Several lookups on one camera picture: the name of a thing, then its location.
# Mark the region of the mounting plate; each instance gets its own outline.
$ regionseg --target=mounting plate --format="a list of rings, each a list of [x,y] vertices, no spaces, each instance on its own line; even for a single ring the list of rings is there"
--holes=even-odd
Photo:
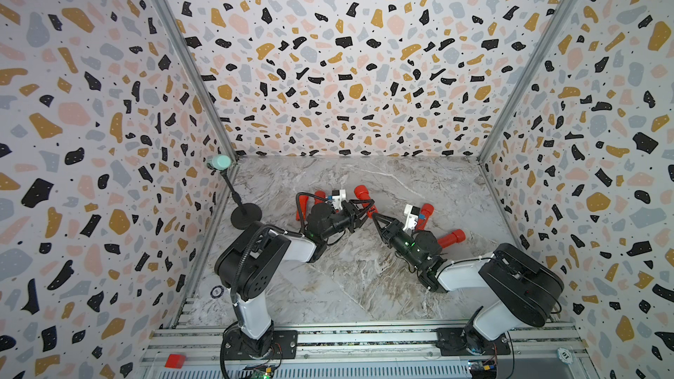
[[[463,333],[463,328],[438,328],[437,331],[437,344],[436,346],[440,348],[440,354],[442,356],[449,355],[472,355],[465,347],[466,341],[461,337]],[[510,345],[508,344],[508,339],[505,334],[494,341],[496,343],[496,351],[499,355],[508,355],[510,354]],[[493,355],[494,349],[490,348],[484,352],[483,355]]]
[[[225,343],[230,344],[230,348],[225,348],[224,350],[223,358],[225,360],[256,360],[260,363],[266,360],[266,358],[254,359],[241,350],[241,334],[227,334]],[[297,331],[274,331],[272,349],[274,353],[270,357],[271,359],[294,359],[295,354],[297,354]]]

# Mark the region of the black cable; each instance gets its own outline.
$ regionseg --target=black cable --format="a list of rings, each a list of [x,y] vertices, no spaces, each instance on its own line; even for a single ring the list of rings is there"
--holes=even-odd
[[[328,246],[334,246],[334,245],[336,245],[336,244],[337,244],[337,243],[344,237],[344,234],[346,234],[346,230],[344,230],[344,232],[342,233],[342,235],[340,236],[339,239],[333,241],[332,243],[328,243]]]
[[[307,192],[299,192],[298,194],[295,195],[295,204],[297,206],[297,213],[299,214],[299,233],[301,235],[304,235],[304,230],[305,230],[305,225],[304,225],[304,213],[302,212],[302,206],[299,203],[299,197],[309,197],[309,198],[314,198],[314,199],[320,199],[323,202],[327,202],[327,198],[322,198],[319,197],[313,193],[307,193]]]
[[[510,338],[510,332],[506,331],[505,333],[508,334],[508,341],[510,341],[510,351],[512,351],[512,368],[510,369],[510,374],[508,375],[508,377],[505,378],[510,379],[512,377],[512,374],[515,373],[515,346],[512,343],[512,338]]]
[[[230,379],[229,375],[227,374],[227,368],[226,368],[225,365],[224,365],[224,346],[225,346],[225,344],[226,344],[226,342],[225,342],[225,336],[227,335],[227,331],[229,331],[229,329],[230,329],[232,326],[234,326],[234,325],[236,325],[236,324],[238,324],[238,323],[239,323],[239,321],[235,321],[235,322],[232,323],[230,326],[227,326],[227,327],[224,329],[224,331],[223,331],[223,343],[220,344],[220,371],[223,373],[224,379]]]

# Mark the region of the terrazzo pattern wall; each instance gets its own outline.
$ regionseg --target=terrazzo pattern wall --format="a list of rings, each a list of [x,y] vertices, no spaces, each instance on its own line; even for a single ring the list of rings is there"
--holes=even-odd
[[[0,377],[132,377],[222,191],[215,133],[148,0],[0,23]]]
[[[168,0],[238,154],[476,155],[560,0]]]
[[[579,0],[486,164],[604,378],[674,376],[673,10]]]

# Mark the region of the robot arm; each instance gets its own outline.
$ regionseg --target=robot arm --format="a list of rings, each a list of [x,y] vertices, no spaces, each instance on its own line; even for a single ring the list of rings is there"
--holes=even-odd
[[[488,287],[494,292],[498,300],[477,309],[464,327],[470,352],[482,354],[501,334],[521,324],[545,325],[564,288],[556,274],[511,244],[501,244],[481,257],[447,261],[440,256],[442,247],[433,233],[417,230],[410,235],[407,222],[381,214],[374,214],[373,220],[384,244],[418,271],[429,291]]]

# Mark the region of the pink speckle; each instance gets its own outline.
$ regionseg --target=pink speckle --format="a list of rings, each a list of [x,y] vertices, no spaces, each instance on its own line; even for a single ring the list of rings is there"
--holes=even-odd
[[[103,267],[100,261],[100,247],[92,244],[84,257],[84,269],[99,277],[103,274]]]
[[[111,193],[110,198],[108,199],[108,205],[121,204],[124,203],[124,197],[116,193]]]
[[[75,126],[86,126],[91,121],[84,107],[74,102],[59,104],[59,119],[65,124]]]
[[[658,66],[655,66],[653,69],[651,69],[650,74],[653,75],[653,78],[662,78],[667,74],[667,69],[663,65],[659,64]]]
[[[393,15],[386,21],[386,26],[394,35],[400,35],[405,26],[405,20],[398,15]]]
[[[587,180],[590,178],[590,176],[587,174],[585,170],[580,169],[578,167],[574,167],[573,169],[571,169],[571,171],[566,173],[564,177],[569,180]]]
[[[574,70],[583,61],[583,51],[580,47],[575,47],[569,51],[567,56],[569,69]]]
[[[10,60],[25,60],[26,55],[19,50],[13,49],[9,46],[6,46],[0,43],[0,53],[2,53],[6,58]]]
[[[94,16],[97,20],[100,21],[100,23],[105,24],[105,18],[103,15],[98,12],[98,9],[96,9],[96,6],[94,6],[91,2],[87,2],[87,7],[86,10]]]
[[[91,176],[83,175],[80,177],[80,183],[78,184],[78,192],[82,196],[94,199],[96,195],[94,194],[94,182],[91,180]]]
[[[74,238],[77,236],[78,232],[80,231],[80,223],[76,219],[72,219],[68,221],[68,237],[69,238]]]
[[[81,246],[68,245],[65,247],[65,251],[71,257],[79,257],[84,252],[84,249]]]
[[[197,224],[191,223],[190,225],[187,226],[187,236],[189,238],[196,236],[198,232],[199,228],[197,227]]]
[[[21,217],[18,220],[14,221],[12,225],[7,227],[7,229],[0,234],[0,243],[10,244],[18,232],[24,228],[24,225],[28,222],[30,217]]]
[[[58,260],[53,260],[53,261],[49,262],[47,265],[45,265],[44,268],[40,269],[40,275],[45,276],[45,275],[49,274],[49,271],[54,269],[54,267],[58,264],[59,264]]]
[[[125,60],[124,67],[133,74],[138,72],[138,62],[129,62],[128,60]]]
[[[42,51],[42,60],[47,63],[56,62],[56,56],[51,49],[45,49]]]

